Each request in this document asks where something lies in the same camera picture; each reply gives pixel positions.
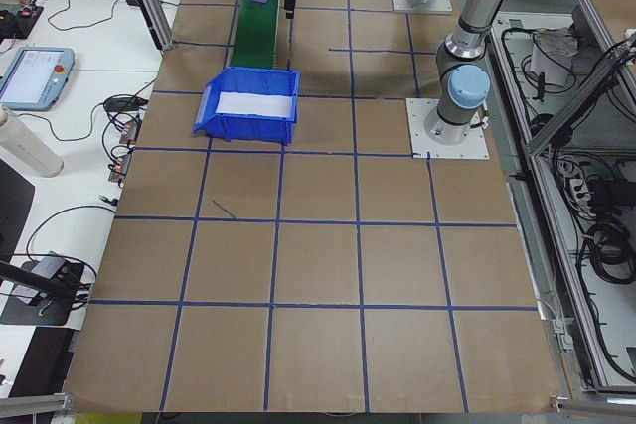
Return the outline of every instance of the black stand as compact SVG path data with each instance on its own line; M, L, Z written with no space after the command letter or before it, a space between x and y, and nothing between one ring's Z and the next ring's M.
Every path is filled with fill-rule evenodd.
M22 265L22 271L25 273L31 272L37 263L38 262L25 262ZM68 281L56 277L51 279L44 279L39 275L36 275L36 277L40 280L47 280L53 287L64 287L67 289L65 294L74 297L80 289L80 279L83 275L84 266L81 263L65 262L61 269L62 268L67 270ZM36 305L27 305L16 297L8 297L2 315L0 315L0 324L61 326L69 319L69 313L73 305L73 298L54 299L53 301L50 299L41 299Z

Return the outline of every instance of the white desk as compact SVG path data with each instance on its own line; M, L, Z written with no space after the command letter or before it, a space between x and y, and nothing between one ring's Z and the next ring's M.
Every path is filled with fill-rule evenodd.
M110 13L114 0L71 0L72 10L54 19L59 26L87 24ZM179 0L165 0L178 3ZM138 8L120 2L112 20L89 29L59 32L46 19L66 6L66 0L42 0L44 17L40 19L29 39L16 42L15 47L0 56L0 73L4 73L17 48L21 46L70 47L76 53L76 64L69 83L60 100L50 112L38 113L49 118L61 137L83 136L90 126L90 111L109 96L134 93L154 79L161 63L161 55L155 49L142 14ZM165 6L170 24L176 8ZM0 46L6 49L7 41ZM142 96L148 97L151 88ZM24 117L24 123L46 144L60 154L65 161L63 171L51 179L34 176L21 162L4 149L0 158L25 176L36 187L31 213L16 248L25 250L26 241L35 228L47 217L62 209L81 205L104 205L98 196L118 198L120 189L108 181L108 160L101 146L101 132L107 124L106 115L99 109L95 115L93 134L79 142L61 143L55 140L46 122ZM119 134L109 129L106 143L117 144ZM99 269L113 216L102 210L79 210L53 219L33 242L34 253L58 253L85 260ZM12 260L19 265L24 257ZM84 282L92 282L89 270ZM8 293L11 283L0 286L0 292ZM0 296L0 310L6 298ZM72 312L66 326L80 329L85 309ZM35 327L0 326L0 358L4 359L2 374L15 380ZM10 385L0 386L0 398L8 397Z
M115 0L71 0L71 9L56 16L52 22L64 28L87 25L110 15ZM179 0L163 0L178 3ZM157 71L161 55L156 50L141 10L125 1L117 3L113 19L87 29L65 32L49 25L47 19L68 4L67 0L39 0L45 10L28 39L19 40L8 53L0 56L0 70L5 69L12 52L23 46L68 47L74 50L84 70ZM176 7L164 4L164 12L172 25ZM0 45L5 50L9 41Z

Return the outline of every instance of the cardboard floor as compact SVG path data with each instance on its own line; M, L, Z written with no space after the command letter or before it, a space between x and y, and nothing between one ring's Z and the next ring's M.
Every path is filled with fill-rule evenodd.
M291 146L193 136L238 0L182 0L65 391L79 411L519 412L558 394L505 178L412 159L455 17L298 0Z

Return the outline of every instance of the brown cardboard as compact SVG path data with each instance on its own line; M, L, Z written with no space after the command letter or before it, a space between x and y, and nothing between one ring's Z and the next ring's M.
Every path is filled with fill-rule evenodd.
M119 215L194 217L206 153L135 151Z
M280 156L220 153L210 160L202 217L275 218Z
M378 412L463 412L447 312L366 314L369 392Z
M411 158L358 159L362 220L432 222L426 163Z
M350 99L300 98L298 117L302 121L296 125L287 151L353 152Z
M201 93L223 69L226 48L179 44L163 58L155 89Z
M412 154L403 101L356 100L358 151Z
M498 164L434 161L433 181L443 222L515 223Z
M204 132L192 132L200 103L199 94L154 93L148 103L137 146L207 149L210 137Z
M234 7L182 5L177 10L172 32L177 42L226 45Z
M472 412L551 410L558 382L536 314L455 312L455 324Z
M76 412L159 408L176 307L91 305L64 392Z
M362 227L365 303L446 305L434 227Z
M454 304L536 306L515 228L446 227L442 237Z
M186 299L268 302L273 243L272 223L199 222Z
M92 298L179 300L192 227L191 221L116 220Z
M357 310L278 309L274 323L271 411L364 410Z
M359 303L356 227L281 225L275 298L277 303Z
M355 220L353 158L286 156L281 216Z
M625 31L636 25L635 0L591 0L614 42L625 40Z
M166 410L261 410L266 344L266 310L186 308Z

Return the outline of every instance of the black cable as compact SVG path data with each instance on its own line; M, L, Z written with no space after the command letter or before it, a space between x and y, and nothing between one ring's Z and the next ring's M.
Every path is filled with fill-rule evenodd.
M29 257L31 260L35 260L33 257L36 256L36 254L32 254L30 251L31 245L33 243L34 238L36 237L36 235L38 234L38 232L40 230L42 230L42 228L49 223L51 220L53 220L55 217L62 215L63 213L66 212L71 212L71 211L77 211L80 209L101 209L104 211L108 211L108 212L112 212L115 213L115 211L111 208L107 208L105 206L93 206L93 205L87 205L87 206L73 206L71 208L66 208L66 209L62 209L61 211L55 212L53 215L50 215L44 222L42 222L40 225L38 225L36 227L36 229L33 231L33 233L31 234L31 236L29 237L29 239L27 240L27 244L25 246L25 250L26 250L26 254L27 257Z
M115 16L115 7L116 5L122 0L115 0L112 3L112 6L110 7L110 15L108 17L105 17L103 19L97 20L95 22L92 22L90 24L85 24L85 25L71 25L70 27L59 27L56 24L54 24L52 22L52 20L57 17L58 15L62 14L63 12L67 12L69 10L71 10L71 0L67 0L67 6L57 12L54 12L53 14L51 14L48 18L47 18L47 22L49 23L49 25L51 25L51 27L53 27L54 29L60 31L60 32L67 32L69 30L75 30L75 29L88 29L90 27L94 27L95 25L99 25L99 24L103 24L104 22L108 22L109 20L112 20L112 18Z
M95 118L93 117L94 113L96 112L96 110L102 106L102 103L100 104L96 104L92 110L90 111L90 130L84 134L83 136L77 137L77 138L61 138L53 129L53 123L51 122L51 120L49 118L45 118L44 116L38 116L37 114L33 114L33 113L20 113L18 116L22 117L22 116L28 116L31 118L37 118L37 119L41 119L43 121L46 121L47 124L49 125L49 129L51 130L51 134L53 135L54 138L56 138L56 140L60 141L60 142L74 142L74 141L82 141L84 139L89 138L93 131L94 131L94 127L95 127Z

